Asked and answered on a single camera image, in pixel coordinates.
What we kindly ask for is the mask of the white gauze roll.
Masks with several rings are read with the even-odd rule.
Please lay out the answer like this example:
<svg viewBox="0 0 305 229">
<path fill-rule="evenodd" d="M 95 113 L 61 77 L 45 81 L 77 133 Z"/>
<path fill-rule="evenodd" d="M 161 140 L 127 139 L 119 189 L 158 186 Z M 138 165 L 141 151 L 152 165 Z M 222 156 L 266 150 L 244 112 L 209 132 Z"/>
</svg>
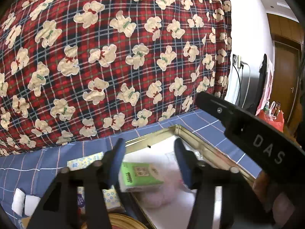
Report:
<svg viewBox="0 0 305 229">
<path fill-rule="evenodd" d="M 25 193 L 19 188 L 16 188 L 11 209 L 13 212 L 15 212 L 18 216 L 21 217 L 23 216 L 24 202 L 25 202 Z"/>
</svg>

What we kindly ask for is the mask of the green tissue pack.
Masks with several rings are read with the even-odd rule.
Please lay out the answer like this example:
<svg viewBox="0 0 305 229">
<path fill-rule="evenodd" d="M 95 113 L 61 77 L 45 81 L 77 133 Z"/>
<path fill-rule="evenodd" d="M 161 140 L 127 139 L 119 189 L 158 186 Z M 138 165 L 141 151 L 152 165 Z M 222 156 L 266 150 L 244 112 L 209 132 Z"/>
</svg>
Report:
<svg viewBox="0 0 305 229">
<path fill-rule="evenodd" d="M 164 178 L 158 168 L 151 163 L 123 162 L 119 172 L 121 192 L 142 192 L 158 189 Z"/>
</svg>

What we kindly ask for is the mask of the pink white crochet cloth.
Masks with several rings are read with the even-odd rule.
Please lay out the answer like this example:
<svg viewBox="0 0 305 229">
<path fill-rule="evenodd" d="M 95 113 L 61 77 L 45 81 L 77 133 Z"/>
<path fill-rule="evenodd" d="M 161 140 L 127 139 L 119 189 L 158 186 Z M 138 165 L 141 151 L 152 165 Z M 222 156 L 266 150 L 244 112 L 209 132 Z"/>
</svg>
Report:
<svg viewBox="0 0 305 229">
<path fill-rule="evenodd" d="M 161 171 L 163 184 L 157 188 L 139 192 L 136 196 L 145 208 L 159 208 L 176 200 L 181 192 L 191 193 L 182 180 L 176 157 L 173 152 L 165 154 L 166 161 L 157 163 Z"/>
</svg>

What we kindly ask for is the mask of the white sponge block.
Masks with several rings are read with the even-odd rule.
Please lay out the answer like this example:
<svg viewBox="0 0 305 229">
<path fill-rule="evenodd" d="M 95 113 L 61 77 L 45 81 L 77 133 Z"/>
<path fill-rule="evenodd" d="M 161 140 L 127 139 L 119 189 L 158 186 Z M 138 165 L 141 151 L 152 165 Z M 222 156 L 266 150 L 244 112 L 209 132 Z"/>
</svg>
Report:
<svg viewBox="0 0 305 229">
<path fill-rule="evenodd" d="M 41 198 L 34 195 L 26 195 L 24 203 L 24 214 L 27 217 L 31 217 L 37 208 Z"/>
</svg>

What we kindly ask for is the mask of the red plastic bag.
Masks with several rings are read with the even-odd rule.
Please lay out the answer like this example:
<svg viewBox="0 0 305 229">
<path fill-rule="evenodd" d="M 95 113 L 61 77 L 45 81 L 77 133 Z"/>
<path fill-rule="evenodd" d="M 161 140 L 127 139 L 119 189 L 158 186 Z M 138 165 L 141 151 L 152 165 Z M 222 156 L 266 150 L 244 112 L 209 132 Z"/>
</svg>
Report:
<svg viewBox="0 0 305 229">
<path fill-rule="evenodd" d="M 269 116 L 266 115 L 265 112 L 263 110 L 261 110 L 259 112 L 259 114 L 257 115 L 257 117 L 263 121 L 265 121 L 266 123 L 270 124 L 271 126 L 273 126 L 275 129 L 279 130 L 280 132 L 283 132 L 284 129 L 284 116 L 283 116 L 283 112 L 280 111 L 279 114 L 277 115 L 277 117 L 275 116 Z"/>
</svg>

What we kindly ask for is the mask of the blue plaid tablecloth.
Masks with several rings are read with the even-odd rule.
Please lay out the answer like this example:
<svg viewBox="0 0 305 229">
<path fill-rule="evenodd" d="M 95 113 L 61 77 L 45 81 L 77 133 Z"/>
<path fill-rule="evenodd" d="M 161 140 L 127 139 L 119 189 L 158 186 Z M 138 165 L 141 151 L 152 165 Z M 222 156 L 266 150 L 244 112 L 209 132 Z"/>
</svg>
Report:
<svg viewBox="0 0 305 229">
<path fill-rule="evenodd" d="M 118 138 L 135 139 L 149 133 L 181 125 L 193 134 L 227 154 L 232 160 L 243 166 L 254 177 L 261 168 L 241 149 L 224 136 L 225 127 L 208 113 L 195 110 L 180 116 L 174 116 L 160 123 L 152 123 L 140 129 L 92 141 L 75 142 L 58 147 L 1 157 L 1 206 L 7 216 L 18 227 L 21 217 L 12 211 L 14 192 L 17 188 L 25 194 L 42 196 L 57 172 L 67 165 L 69 160 L 106 152 Z"/>
</svg>

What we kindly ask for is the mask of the round gold tin pink lid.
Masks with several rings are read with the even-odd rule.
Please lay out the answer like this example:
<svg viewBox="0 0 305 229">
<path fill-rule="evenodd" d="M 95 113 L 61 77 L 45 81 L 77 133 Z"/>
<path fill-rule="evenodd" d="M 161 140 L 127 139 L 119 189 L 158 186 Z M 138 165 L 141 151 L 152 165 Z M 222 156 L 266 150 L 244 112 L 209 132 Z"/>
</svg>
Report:
<svg viewBox="0 0 305 229">
<path fill-rule="evenodd" d="M 140 221 L 130 216 L 116 213 L 108 214 L 108 218 L 101 223 L 98 223 L 97 226 L 88 226 L 87 223 L 84 222 L 81 228 L 148 229 L 148 227 Z"/>
</svg>

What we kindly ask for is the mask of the black monitor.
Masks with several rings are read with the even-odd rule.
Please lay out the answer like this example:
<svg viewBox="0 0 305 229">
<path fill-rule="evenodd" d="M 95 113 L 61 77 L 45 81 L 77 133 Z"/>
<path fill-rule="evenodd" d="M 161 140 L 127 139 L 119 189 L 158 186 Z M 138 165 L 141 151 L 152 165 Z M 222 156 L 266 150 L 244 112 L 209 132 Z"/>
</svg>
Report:
<svg viewBox="0 0 305 229">
<path fill-rule="evenodd" d="M 262 66 L 260 67 L 259 70 L 259 80 L 258 80 L 258 86 L 256 88 L 254 102 L 247 108 L 247 111 L 253 115 L 256 115 L 256 111 L 259 108 L 261 98 L 263 97 L 266 77 L 267 77 L 267 54 L 264 54 Z"/>
</svg>

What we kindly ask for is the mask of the wooden door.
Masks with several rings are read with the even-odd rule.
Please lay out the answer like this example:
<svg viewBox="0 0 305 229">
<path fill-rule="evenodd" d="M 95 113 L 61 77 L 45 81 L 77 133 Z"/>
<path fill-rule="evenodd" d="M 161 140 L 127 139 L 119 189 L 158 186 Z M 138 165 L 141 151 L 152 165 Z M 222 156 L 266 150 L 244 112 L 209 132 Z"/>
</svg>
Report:
<svg viewBox="0 0 305 229">
<path fill-rule="evenodd" d="M 274 82 L 271 99 L 281 103 L 287 126 L 293 123 L 298 98 L 298 69 L 300 65 L 304 30 L 300 23 L 268 14 L 270 34 L 274 43 Z"/>
</svg>

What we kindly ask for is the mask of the gold rectangular tin box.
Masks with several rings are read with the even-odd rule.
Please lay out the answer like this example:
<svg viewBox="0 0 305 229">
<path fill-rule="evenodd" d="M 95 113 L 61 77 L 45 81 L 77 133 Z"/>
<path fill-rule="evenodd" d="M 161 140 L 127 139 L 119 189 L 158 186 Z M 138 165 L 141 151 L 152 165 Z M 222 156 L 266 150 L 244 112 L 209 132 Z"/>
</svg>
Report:
<svg viewBox="0 0 305 229">
<path fill-rule="evenodd" d="M 236 164 L 227 155 L 199 139 L 180 125 L 171 126 L 154 133 L 141 136 L 126 143 L 126 154 L 123 162 L 157 163 L 167 160 L 165 154 L 174 152 L 174 142 L 182 139 L 187 150 L 194 152 L 196 158 L 207 162 L 214 168 L 229 170 L 236 167 L 240 170 L 250 187 L 254 177 Z M 181 192 L 181 195 L 171 203 L 159 208 L 145 208 L 137 198 L 138 192 L 131 192 L 138 205 L 136 215 L 139 219 L 146 219 L 151 228 L 188 228 L 196 190 L 191 193 Z"/>
</svg>

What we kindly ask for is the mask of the red plaid bear quilt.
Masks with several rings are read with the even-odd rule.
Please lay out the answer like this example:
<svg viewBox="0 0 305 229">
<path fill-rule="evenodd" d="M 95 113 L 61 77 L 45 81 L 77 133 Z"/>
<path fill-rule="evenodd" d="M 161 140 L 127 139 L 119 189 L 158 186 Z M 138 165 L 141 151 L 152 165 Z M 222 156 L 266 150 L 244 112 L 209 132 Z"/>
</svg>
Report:
<svg viewBox="0 0 305 229">
<path fill-rule="evenodd" d="M 160 123 L 224 98 L 230 0 L 13 0 L 1 15 L 1 155 Z"/>
</svg>

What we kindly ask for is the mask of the wall power socket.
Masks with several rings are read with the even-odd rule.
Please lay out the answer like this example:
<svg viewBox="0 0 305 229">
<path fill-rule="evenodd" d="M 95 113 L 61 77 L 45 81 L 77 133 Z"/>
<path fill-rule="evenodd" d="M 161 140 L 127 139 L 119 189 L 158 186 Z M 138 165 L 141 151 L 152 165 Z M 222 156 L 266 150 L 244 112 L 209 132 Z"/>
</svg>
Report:
<svg viewBox="0 0 305 229">
<path fill-rule="evenodd" d="M 237 68 L 237 69 L 240 69 L 242 68 L 243 69 L 243 61 L 241 60 L 241 57 L 239 55 L 236 55 L 234 54 L 233 55 L 233 65 Z"/>
</svg>

